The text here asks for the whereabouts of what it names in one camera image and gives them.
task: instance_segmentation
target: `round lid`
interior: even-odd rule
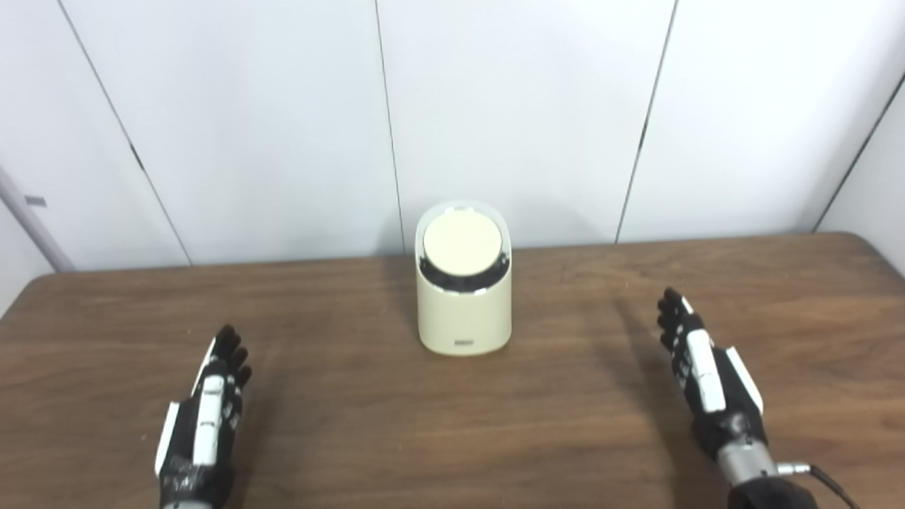
[[[493,265],[502,249],[500,229],[474,210],[451,210],[424,231],[424,254],[449,275],[479,274]]]

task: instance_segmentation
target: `wood grain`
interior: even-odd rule
[[[0,321],[0,506],[156,507],[166,404],[230,322],[255,368],[232,507],[721,508],[657,341],[671,284],[738,346],[777,459],[901,507],[905,282],[860,239],[527,250],[514,270],[513,338],[470,359],[419,343],[407,257],[39,279]]]

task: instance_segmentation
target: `black cable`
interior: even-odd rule
[[[861,509],[861,507],[852,500],[852,498],[845,493],[845,490],[839,485],[839,483],[835,482],[832,477],[830,477],[826,472],[820,469],[817,465],[811,465],[811,470],[809,471],[811,475],[817,478],[821,483],[824,483],[826,487],[830,488],[830,490],[839,495],[839,498],[842,498],[846,504],[852,509]]]

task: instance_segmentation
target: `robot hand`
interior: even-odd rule
[[[235,430],[242,418],[242,389],[252,376],[248,351],[232,326],[211,341],[191,396],[170,403],[154,464],[160,507],[221,509],[233,489]]]
[[[714,346],[703,320],[672,288],[657,307],[660,342],[672,356],[672,374],[694,416],[692,429],[700,447],[713,459],[737,440],[756,440],[765,447],[763,399],[735,348]]]
[[[814,472],[808,465],[773,462],[763,399],[735,348],[714,346],[703,320],[672,288],[657,307],[660,342],[691,409],[694,437],[732,486],[729,509],[818,509],[810,492],[780,477]]]

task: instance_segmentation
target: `metal wrist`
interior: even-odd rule
[[[760,477],[779,475],[767,446],[754,438],[738,438],[717,453],[717,464],[733,487]]]

